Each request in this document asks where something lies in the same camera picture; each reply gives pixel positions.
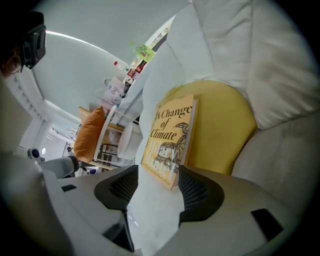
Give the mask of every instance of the orange pillow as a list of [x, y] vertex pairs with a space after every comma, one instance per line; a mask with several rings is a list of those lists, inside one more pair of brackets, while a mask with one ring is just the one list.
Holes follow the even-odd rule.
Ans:
[[99, 135], [104, 126], [105, 119], [105, 112], [101, 106], [93, 111], [82, 124], [73, 147], [74, 154], [78, 160], [89, 163], [94, 159]]

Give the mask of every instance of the green bottle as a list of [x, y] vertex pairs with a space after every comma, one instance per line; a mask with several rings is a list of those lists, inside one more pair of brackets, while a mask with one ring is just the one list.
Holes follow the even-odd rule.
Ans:
[[130, 45], [135, 49], [135, 54], [143, 59], [145, 62], [150, 62], [152, 58], [156, 55], [156, 52], [145, 44], [135, 45], [134, 42], [130, 42]]

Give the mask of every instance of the book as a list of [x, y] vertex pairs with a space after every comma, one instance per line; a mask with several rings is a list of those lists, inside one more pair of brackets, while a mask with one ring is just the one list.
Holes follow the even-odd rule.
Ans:
[[178, 185], [179, 165], [188, 161], [196, 105], [189, 94], [159, 106], [155, 115], [141, 165], [169, 190]]

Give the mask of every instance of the yellow cushion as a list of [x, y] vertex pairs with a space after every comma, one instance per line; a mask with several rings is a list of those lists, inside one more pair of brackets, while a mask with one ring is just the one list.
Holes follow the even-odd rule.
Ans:
[[94, 159], [99, 135], [105, 123], [105, 112], [97, 108], [83, 122], [74, 143], [74, 154], [80, 161], [90, 163]]
[[236, 89], [208, 80], [174, 88], [159, 104], [188, 94], [198, 102], [187, 165], [231, 175], [239, 153], [257, 129], [249, 104]]

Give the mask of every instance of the white sofa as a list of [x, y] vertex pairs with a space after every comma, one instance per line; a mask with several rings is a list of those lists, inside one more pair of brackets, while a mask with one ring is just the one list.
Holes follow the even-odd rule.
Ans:
[[[194, 0], [176, 15], [167, 41], [148, 65], [143, 140], [135, 163], [141, 163], [156, 105], [170, 89], [197, 80], [222, 81], [247, 99], [259, 128], [232, 175], [259, 184], [301, 216], [319, 180], [317, 68], [294, 23], [269, 1]], [[178, 229], [182, 195], [139, 166], [130, 204], [142, 253], [152, 255]]]

